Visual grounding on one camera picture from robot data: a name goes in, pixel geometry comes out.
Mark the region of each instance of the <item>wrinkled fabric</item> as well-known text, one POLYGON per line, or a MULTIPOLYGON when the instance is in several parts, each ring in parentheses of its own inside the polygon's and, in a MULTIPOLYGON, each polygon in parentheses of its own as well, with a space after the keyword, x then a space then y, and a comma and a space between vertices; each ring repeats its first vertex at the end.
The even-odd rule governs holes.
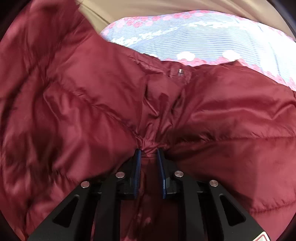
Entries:
POLYGON ((0 210, 26 240, 81 181, 143 150, 122 240, 176 240, 155 151, 218 180, 271 240, 296 211, 295 93, 237 62, 183 66, 108 43, 71 0, 33 0, 0 42, 0 210))

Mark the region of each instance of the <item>red jacket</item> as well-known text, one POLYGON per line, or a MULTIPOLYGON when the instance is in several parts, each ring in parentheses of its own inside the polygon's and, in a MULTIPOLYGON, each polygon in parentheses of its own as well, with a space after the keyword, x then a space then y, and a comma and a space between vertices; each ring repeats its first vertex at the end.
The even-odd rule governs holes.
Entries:
POLYGON ((72 0, 31 1, 0 42, 0 145, 0 210, 22 240, 136 148, 141 187, 122 204, 125 240, 176 240, 159 147, 222 183, 271 240, 296 211, 295 92, 236 62, 183 66, 108 43, 72 0))

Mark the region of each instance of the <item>beige fabric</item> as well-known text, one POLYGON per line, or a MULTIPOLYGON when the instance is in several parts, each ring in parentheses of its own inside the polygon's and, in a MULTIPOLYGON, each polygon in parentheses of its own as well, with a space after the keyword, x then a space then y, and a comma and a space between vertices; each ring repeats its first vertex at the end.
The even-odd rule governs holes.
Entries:
POLYGON ((212 10, 248 18, 282 30, 294 38, 288 25, 267 0, 77 0, 81 12, 97 32, 108 24, 134 16, 156 16, 190 10, 212 10))

